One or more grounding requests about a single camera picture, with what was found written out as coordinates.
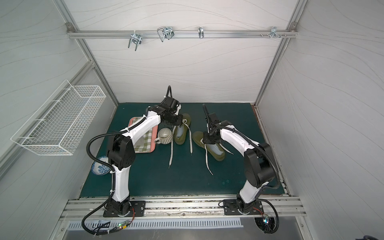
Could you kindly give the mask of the pink tray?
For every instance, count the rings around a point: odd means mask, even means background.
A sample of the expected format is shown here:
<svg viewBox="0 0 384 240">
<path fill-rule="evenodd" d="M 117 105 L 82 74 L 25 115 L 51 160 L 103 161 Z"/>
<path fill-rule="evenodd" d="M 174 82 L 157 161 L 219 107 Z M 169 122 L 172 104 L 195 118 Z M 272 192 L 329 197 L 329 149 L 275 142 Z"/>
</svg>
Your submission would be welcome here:
<svg viewBox="0 0 384 240">
<path fill-rule="evenodd" d="M 158 125 L 161 118 L 158 115 L 131 119 L 127 127 L 128 136 L 134 143 L 136 154 L 151 153 L 157 144 Z"/>
</svg>

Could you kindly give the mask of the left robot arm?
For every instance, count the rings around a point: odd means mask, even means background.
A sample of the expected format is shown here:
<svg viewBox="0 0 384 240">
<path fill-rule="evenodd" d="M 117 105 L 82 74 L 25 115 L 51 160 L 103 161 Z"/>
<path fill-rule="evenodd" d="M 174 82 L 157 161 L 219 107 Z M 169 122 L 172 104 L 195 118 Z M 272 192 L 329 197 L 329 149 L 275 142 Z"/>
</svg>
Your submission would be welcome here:
<svg viewBox="0 0 384 240">
<path fill-rule="evenodd" d="M 112 165 L 113 189 L 111 203 L 118 207 L 129 201 L 129 174 L 136 158 L 135 143 L 148 131 L 164 122 L 171 126 L 182 123 L 179 115 L 181 104 L 172 97 L 148 107 L 146 113 L 138 121 L 110 137 L 107 157 Z"/>
</svg>

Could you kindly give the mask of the metal bracket right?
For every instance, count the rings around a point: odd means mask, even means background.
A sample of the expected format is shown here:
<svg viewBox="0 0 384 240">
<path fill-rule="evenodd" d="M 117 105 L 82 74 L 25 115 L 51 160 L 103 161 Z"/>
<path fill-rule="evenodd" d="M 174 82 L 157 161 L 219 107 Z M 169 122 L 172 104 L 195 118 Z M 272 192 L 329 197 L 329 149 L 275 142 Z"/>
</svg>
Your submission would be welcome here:
<svg viewBox="0 0 384 240">
<path fill-rule="evenodd" d="M 287 35 L 279 33 L 278 29 L 276 27 L 272 27 L 269 33 L 267 33 L 267 34 L 260 34 L 260 36 L 262 38 L 268 37 L 269 39 L 274 39 L 274 38 L 281 39 L 281 38 L 285 38 Z"/>
</svg>

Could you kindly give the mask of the small metal clip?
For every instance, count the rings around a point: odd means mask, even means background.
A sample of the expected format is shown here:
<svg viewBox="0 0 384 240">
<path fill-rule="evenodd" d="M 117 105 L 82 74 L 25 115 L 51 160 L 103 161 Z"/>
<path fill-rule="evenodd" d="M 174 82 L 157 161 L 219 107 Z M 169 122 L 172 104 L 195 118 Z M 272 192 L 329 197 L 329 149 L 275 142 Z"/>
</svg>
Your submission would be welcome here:
<svg viewBox="0 0 384 240">
<path fill-rule="evenodd" d="M 199 39 L 203 39 L 204 38 L 204 29 L 203 29 L 203 27 L 198 27 L 198 35 L 199 35 Z"/>
</svg>

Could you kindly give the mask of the aluminium crossbar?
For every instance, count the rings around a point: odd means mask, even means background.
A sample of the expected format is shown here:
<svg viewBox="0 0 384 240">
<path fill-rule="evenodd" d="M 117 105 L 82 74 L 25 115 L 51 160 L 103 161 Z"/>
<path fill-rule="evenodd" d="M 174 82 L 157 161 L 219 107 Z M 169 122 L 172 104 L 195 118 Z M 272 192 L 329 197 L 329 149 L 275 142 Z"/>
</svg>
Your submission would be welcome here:
<svg viewBox="0 0 384 240">
<path fill-rule="evenodd" d="M 68 33 L 71 39 L 129 39 L 136 32 L 142 39 L 159 39 L 157 30 L 149 31 L 77 31 Z M 260 34 L 267 34 L 270 30 L 207 30 L 204 29 L 204 39 L 256 39 Z M 286 34 L 285 38 L 295 38 L 297 31 L 278 30 Z M 199 39 L 198 30 L 174 30 L 173 39 Z"/>
</svg>

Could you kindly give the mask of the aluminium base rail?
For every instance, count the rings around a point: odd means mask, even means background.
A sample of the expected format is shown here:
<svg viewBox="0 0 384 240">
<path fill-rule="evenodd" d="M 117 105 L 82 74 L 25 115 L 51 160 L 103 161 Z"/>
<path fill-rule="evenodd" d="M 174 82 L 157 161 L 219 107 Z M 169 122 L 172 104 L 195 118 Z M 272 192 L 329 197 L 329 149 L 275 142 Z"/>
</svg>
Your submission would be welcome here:
<svg viewBox="0 0 384 240">
<path fill-rule="evenodd" d="M 235 195 L 144 196 L 134 197 L 134 200 L 146 202 L 144 218 L 215 218 L 224 215 L 224 210 L 219 207 L 219 202 L 235 198 Z M 307 216 L 299 197 L 262 195 L 261 198 L 271 202 L 280 217 Z M 81 220 L 106 199 L 103 197 L 69 200 L 60 220 Z"/>
</svg>

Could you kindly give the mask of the green checkered cloth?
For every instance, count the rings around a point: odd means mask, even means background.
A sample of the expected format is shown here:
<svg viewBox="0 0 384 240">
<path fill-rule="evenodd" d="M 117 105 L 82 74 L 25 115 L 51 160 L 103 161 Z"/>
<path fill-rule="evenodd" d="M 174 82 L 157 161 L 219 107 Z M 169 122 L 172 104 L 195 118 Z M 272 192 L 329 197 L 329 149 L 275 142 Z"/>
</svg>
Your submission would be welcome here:
<svg viewBox="0 0 384 240">
<path fill-rule="evenodd" d="M 136 154 L 151 153 L 155 150 L 158 126 L 147 131 L 135 144 L 134 149 Z"/>
</svg>

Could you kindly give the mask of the metal U-bolt clamp left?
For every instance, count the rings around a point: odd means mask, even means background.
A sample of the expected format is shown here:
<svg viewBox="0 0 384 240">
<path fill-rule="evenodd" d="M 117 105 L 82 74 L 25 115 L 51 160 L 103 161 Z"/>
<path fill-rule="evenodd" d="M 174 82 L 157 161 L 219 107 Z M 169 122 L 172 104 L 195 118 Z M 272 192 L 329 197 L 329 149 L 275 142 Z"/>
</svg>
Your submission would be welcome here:
<svg viewBox="0 0 384 240">
<path fill-rule="evenodd" d="M 129 43 L 128 43 L 128 48 L 130 48 L 131 46 L 134 45 L 135 51 L 137 51 L 138 46 L 141 44 L 142 44 L 142 37 L 139 34 L 137 34 L 136 32 L 131 34 L 130 39 L 129 39 Z"/>
</svg>

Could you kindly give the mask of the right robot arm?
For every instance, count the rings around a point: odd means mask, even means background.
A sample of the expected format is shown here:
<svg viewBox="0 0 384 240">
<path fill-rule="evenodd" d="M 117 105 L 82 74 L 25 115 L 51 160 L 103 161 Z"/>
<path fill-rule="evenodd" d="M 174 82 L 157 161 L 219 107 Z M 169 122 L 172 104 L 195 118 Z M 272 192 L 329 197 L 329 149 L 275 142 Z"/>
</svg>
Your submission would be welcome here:
<svg viewBox="0 0 384 240">
<path fill-rule="evenodd" d="M 220 121 L 215 113 L 209 113 L 205 104 L 203 110 L 207 131 L 203 132 L 201 143 L 206 152 L 208 145 L 220 145 L 225 141 L 244 157 L 246 182 L 237 195 L 236 204 L 240 213 L 246 214 L 260 200 L 264 189 L 280 187 L 279 170 L 271 146 L 251 140 L 229 121 Z"/>
</svg>

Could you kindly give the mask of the white vent strip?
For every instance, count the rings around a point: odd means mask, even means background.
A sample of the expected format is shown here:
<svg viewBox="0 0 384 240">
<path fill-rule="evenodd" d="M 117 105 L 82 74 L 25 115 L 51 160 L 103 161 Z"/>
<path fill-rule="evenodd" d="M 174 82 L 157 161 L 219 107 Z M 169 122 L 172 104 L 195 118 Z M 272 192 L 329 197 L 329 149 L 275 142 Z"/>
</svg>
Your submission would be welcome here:
<svg viewBox="0 0 384 240">
<path fill-rule="evenodd" d="M 87 228 L 93 230 L 104 225 L 102 230 L 115 228 L 123 221 L 95 220 L 86 221 Z M 126 229 L 129 230 L 158 230 L 158 229 L 228 229 L 243 228 L 240 218 L 197 218 L 197 219 L 135 219 Z M 81 221 L 70 221 L 69 231 L 84 230 Z"/>
</svg>

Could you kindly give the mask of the olive shoe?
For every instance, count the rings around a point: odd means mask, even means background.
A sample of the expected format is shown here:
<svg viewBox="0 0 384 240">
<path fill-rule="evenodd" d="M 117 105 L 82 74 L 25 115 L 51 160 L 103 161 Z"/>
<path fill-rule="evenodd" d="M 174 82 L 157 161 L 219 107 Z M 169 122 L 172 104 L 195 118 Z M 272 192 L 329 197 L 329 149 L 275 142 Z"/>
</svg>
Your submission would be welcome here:
<svg viewBox="0 0 384 240">
<path fill-rule="evenodd" d="M 210 174 L 213 175 L 209 167 L 208 154 L 212 155 L 216 161 L 221 162 L 225 159 L 226 153 L 229 153 L 231 155 L 233 155 L 233 153 L 220 143 L 213 144 L 213 145 L 204 144 L 203 137 L 204 137 L 204 133 L 200 131 L 194 132 L 192 134 L 192 140 L 194 141 L 194 143 L 205 150 L 206 167 L 209 170 Z"/>
<path fill-rule="evenodd" d="M 173 162 L 174 143 L 176 143 L 177 145 L 183 145 L 186 141 L 187 133 L 189 133 L 190 153 L 193 153 L 192 132 L 190 129 L 191 122 L 191 116 L 189 114 L 183 114 L 182 124 L 180 126 L 174 127 L 172 130 L 173 140 L 171 141 L 171 156 L 169 161 L 169 167 L 172 165 Z"/>
</svg>

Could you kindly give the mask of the ribbed ceramic cup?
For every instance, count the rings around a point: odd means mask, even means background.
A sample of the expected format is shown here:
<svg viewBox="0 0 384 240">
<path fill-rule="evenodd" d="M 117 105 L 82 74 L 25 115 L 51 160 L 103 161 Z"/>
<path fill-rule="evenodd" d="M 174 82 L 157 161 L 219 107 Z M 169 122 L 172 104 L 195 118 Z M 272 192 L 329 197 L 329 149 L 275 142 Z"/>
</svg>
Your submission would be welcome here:
<svg viewBox="0 0 384 240">
<path fill-rule="evenodd" d="M 157 145 L 168 145 L 173 141 L 173 132 L 168 128 L 162 128 L 159 130 L 155 143 Z"/>
</svg>

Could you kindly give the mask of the blue white patterned bowl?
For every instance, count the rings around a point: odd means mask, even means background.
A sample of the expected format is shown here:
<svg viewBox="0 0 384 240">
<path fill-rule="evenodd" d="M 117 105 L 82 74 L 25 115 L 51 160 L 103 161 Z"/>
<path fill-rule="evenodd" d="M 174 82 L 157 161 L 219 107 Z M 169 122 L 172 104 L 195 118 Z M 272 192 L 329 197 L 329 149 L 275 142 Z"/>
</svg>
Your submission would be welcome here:
<svg viewBox="0 0 384 240">
<path fill-rule="evenodd" d="M 104 164 L 100 164 L 99 162 L 93 162 L 92 167 L 91 167 L 91 173 L 96 175 L 96 176 L 103 176 L 106 174 L 109 174 L 111 171 L 111 168 Z"/>
</svg>

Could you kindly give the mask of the light blue insole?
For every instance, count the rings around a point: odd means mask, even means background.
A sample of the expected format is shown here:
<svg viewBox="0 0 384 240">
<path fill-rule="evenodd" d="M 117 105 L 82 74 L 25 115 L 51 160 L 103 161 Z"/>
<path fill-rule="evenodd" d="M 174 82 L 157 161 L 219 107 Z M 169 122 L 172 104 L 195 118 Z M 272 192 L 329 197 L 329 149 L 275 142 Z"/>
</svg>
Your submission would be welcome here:
<svg viewBox="0 0 384 240">
<path fill-rule="evenodd" d="M 225 151 L 223 150 L 223 148 L 219 145 L 219 144 L 215 144 L 215 145 L 208 145 L 208 148 L 210 150 L 210 153 L 212 155 L 222 155 L 225 153 Z"/>
<path fill-rule="evenodd" d="M 176 127 L 176 131 L 175 131 L 175 135 L 176 136 L 175 136 L 175 138 L 179 139 L 179 140 L 185 139 L 186 131 L 187 130 L 186 130 L 184 125 Z"/>
</svg>

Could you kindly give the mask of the metal hook clamp middle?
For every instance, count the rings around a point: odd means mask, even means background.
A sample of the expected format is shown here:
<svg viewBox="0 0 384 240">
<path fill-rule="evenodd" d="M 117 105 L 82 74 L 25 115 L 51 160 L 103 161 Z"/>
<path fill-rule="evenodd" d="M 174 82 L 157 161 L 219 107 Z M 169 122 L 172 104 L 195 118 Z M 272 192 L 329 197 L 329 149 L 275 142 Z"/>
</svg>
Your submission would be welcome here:
<svg viewBox="0 0 384 240">
<path fill-rule="evenodd" d="M 175 35 L 172 27 L 160 27 L 157 29 L 157 33 L 160 37 L 161 42 L 164 42 L 165 39 L 170 40 Z"/>
</svg>

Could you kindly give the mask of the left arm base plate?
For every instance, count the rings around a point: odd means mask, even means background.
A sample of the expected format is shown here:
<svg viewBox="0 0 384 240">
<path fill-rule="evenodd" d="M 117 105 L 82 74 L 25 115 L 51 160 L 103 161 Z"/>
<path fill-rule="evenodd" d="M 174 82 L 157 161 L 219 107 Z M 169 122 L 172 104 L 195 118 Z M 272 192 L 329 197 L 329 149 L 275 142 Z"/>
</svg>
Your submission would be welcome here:
<svg viewBox="0 0 384 240">
<path fill-rule="evenodd" d="M 143 217 L 145 211 L 145 201 L 124 201 L 116 202 L 111 200 L 105 205 L 103 213 L 104 218 L 117 218 L 117 217 Z"/>
</svg>

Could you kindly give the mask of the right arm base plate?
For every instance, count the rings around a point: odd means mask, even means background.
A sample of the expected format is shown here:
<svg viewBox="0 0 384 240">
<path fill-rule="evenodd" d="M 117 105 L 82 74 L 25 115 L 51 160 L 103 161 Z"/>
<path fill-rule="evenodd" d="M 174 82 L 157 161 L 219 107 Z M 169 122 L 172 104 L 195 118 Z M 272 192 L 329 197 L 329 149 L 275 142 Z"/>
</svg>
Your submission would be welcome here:
<svg viewBox="0 0 384 240">
<path fill-rule="evenodd" d="M 226 216 L 235 216 L 235 215 L 262 215 L 264 214 L 264 209 L 261 201 L 253 201 L 249 204 L 245 204 L 241 199 L 226 199 L 218 203 L 218 206 L 224 209 L 224 214 Z"/>
</svg>

